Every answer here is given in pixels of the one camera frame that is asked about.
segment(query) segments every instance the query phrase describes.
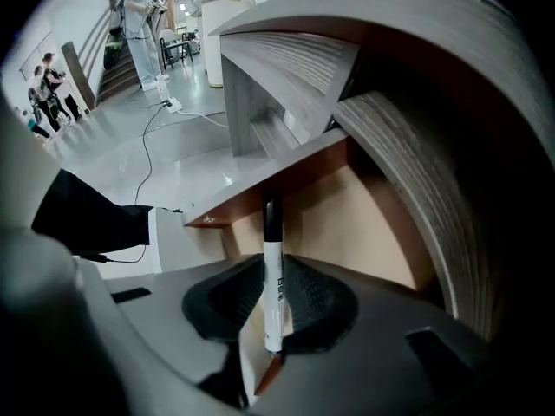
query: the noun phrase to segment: person standing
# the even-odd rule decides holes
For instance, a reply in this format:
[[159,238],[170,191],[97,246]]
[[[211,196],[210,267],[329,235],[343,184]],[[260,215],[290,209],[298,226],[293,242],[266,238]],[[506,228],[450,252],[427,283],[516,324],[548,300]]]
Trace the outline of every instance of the person standing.
[[123,0],[123,35],[127,39],[143,91],[156,89],[156,77],[162,75],[158,50],[150,28],[153,0]]
[[[46,82],[46,86],[50,90],[50,93],[56,98],[56,101],[58,102],[58,109],[69,117],[69,114],[64,111],[62,104],[59,100],[57,100],[56,96],[56,90],[66,81],[66,79],[63,75],[59,74],[54,68],[52,68],[53,59],[54,54],[51,52],[47,52],[42,58],[42,63],[44,63],[45,67],[44,81]],[[79,107],[77,106],[77,103],[75,103],[71,94],[65,98],[65,102],[69,111],[73,114],[75,121],[78,121],[81,118],[81,113],[79,112]]]
[[33,133],[37,133],[44,137],[45,139],[50,138],[50,134],[44,131],[41,127],[39,127],[35,119],[31,117],[31,113],[28,109],[24,109],[23,111],[19,109],[19,107],[14,108],[14,112],[16,113],[17,118]]
[[29,90],[29,98],[35,103],[41,111],[44,112],[47,119],[49,120],[49,124],[54,130],[55,133],[60,131],[60,125],[58,124],[57,120],[52,116],[50,112],[49,102],[47,100],[47,95],[49,95],[48,88],[46,87],[46,83],[42,78],[42,66],[37,66],[35,68],[35,77],[33,77],[30,81],[30,90]]

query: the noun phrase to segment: white cable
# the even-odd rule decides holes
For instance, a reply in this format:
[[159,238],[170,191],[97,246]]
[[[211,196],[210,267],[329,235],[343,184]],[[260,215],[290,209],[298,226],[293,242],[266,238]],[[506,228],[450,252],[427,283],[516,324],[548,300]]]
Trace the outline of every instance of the white cable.
[[210,123],[213,123],[214,125],[216,125],[217,127],[223,127],[223,128],[229,128],[227,125],[222,125],[221,123],[218,123],[217,121],[214,121],[208,117],[206,117],[204,114],[201,113],[184,113],[183,111],[176,111],[177,114],[181,114],[181,115],[197,115],[199,117],[204,117],[205,119],[207,119]]

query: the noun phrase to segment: shoe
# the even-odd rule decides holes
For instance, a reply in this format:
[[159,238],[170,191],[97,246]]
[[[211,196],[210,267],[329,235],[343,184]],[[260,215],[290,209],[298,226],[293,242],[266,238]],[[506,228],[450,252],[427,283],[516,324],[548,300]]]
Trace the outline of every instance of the shoe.
[[156,81],[150,81],[149,83],[141,83],[142,90],[146,93],[146,91],[150,91],[151,89],[156,89]]

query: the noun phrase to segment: light blue pants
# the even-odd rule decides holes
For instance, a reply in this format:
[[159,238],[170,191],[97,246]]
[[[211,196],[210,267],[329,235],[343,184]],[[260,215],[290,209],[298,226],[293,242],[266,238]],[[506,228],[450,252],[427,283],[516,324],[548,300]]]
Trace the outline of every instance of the light blue pants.
[[129,50],[131,51],[140,83],[151,83],[155,81],[156,76],[160,74],[160,63],[158,62],[156,43],[154,43],[154,39],[150,33],[150,27],[147,23],[144,23],[137,37],[142,38],[140,40],[127,39]]

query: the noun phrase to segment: white round table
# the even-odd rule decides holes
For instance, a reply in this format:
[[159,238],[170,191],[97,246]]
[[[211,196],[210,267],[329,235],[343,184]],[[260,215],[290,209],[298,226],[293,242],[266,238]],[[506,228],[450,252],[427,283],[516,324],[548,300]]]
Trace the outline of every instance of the white round table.
[[195,7],[191,16],[198,17],[198,29],[202,38],[201,55],[205,70],[208,73],[208,83],[211,87],[221,88],[222,61],[219,50],[219,36],[209,36],[222,23],[248,10],[256,4],[254,0],[192,0]]

